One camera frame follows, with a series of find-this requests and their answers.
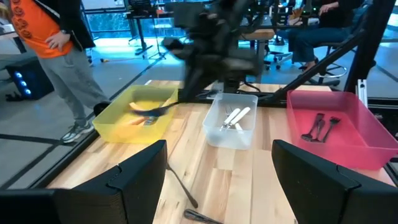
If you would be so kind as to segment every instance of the person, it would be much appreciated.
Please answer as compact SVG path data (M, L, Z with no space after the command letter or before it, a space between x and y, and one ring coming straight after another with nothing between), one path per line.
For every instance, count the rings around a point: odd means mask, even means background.
M319 10L319 25L308 26L307 29L289 30L287 38L289 52L293 52L293 62L305 63L300 67L305 72L318 61L313 51L314 47L320 43L344 41L351 33L353 10L362 2L362 0L338 0L324 4Z
M73 142L93 130L83 105L93 109L108 98L95 82L85 49L95 46L80 17L80 0L9 0L11 23L34 50L75 124L62 137Z

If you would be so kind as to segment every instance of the clear bin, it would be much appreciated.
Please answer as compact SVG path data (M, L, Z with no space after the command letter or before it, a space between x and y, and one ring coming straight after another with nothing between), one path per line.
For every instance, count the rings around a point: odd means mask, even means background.
M258 97L254 95L217 94L203 121L203 130L208 144L230 149L250 149L256 125L257 101ZM238 131L234 127L221 129L227 118L227 106L230 106L232 110L235 108L243 110L250 107L250 111L238 122L242 131Z

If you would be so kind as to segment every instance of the sneaker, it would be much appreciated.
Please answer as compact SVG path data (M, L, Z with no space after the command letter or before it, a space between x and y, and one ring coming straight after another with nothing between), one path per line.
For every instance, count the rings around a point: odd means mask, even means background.
M84 127L75 123L72 126L71 130L66 135L64 135L62 137L62 141L63 141L63 143L73 142L74 140L80 138L80 136L82 134L89 133L93 129L94 129L94 127L89 122L87 122L87 124Z

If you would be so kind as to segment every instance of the black panel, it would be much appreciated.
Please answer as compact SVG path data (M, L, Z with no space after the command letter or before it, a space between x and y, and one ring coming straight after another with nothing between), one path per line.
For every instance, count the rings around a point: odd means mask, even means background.
M151 224L166 164L162 140L71 190L0 191L0 223Z
M272 160L299 224L396 224L398 189L282 140Z
M30 100L38 100L54 91L37 57L30 57L6 66L12 81L21 95Z
M337 224L347 189L359 184L337 172L336 164L281 140L272 146L279 182L299 224Z

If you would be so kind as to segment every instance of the white utensil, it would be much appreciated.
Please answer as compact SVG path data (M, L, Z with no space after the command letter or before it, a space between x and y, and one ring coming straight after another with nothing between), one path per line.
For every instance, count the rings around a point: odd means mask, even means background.
M235 129L238 130L239 134L244 134L243 128L241 127L241 125L239 123L235 124Z
M236 115L239 114L239 112L241 112L241 109L239 108L236 108L234 111L232 111L232 113L225 119L221 128L228 127L228 124L232 121L232 119L234 119Z
M227 128L230 128L232 125L235 125L238 121L240 121L244 115L246 115L250 111L250 107L243 109L236 117L229 123Z

